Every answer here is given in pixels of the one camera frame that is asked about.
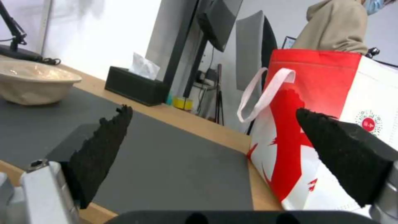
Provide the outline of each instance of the ceramic bowl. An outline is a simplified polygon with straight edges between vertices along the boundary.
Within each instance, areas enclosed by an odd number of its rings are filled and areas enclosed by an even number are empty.
[[[0,95],[22,105],[58,102],[82,78],[74,73],[30,61],[0,61]]]

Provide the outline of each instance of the desk lamp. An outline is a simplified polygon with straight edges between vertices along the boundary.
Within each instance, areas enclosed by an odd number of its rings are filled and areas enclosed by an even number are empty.
[[[42,57],[40,54],[28,51],[25,49],[18,49],[18,44],[26,45],[25,37],[26,33],[22,27],[10,16],[4,7],[2,1],[0,0],[0,14],[3,17],[8,29],[12,34],[12,38],[3,41],[11,40],[11,45],[0,45],[0,55],[7,57],[27,60],[27,61],[41,61]]]

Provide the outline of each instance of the wooden table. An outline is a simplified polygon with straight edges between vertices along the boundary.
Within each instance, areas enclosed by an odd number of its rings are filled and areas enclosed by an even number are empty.
[[[90,92],[117,104],[129,105],[133,110],[139,113],[242,153],[246,153],[249,149],[250,137],[247,135],[165,104],[147,107],[123,96],[106,91],[104,89],[105,82],[101,79],[64,65],[58,65],[58,67],[80,75],[83,80],[75,84],[75,87],[81,90]],[[274,195],[251,163],[249,163],[248,169],[254,210],[281,210],[282,207],[280,203],[275,199]],[[23,170],[0,161],[0,172],[7,173],[12,183],[18,185],[19,177],[23,173]],[[87,209],[80,211],[81,219],[88,223],[104,223],[115,216],[117,216],[116,213],[94,203],[91,203]]]

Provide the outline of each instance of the shopping bag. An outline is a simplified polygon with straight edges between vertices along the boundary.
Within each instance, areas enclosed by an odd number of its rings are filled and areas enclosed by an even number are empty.
[[[296,110],[356,123],[398,149],[398,100],[393,100],[398,71],[356,53],[275,50],[264,91],[243,118],[242,109],[265,70],[247,86],[237,112],[241,122],[256,119],[248,158],[287,210],[358,209],[319,160]]]

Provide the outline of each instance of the dark gray desk mat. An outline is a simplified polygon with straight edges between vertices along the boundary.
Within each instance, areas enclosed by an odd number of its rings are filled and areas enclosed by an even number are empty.
[[[49,106],[24,107],[0,98],[0,160],[24,168],[80,124],[112,117],[116,107],[76,88]],[[117,213],[253,209],[242,153],[137,112],[94,201]]]

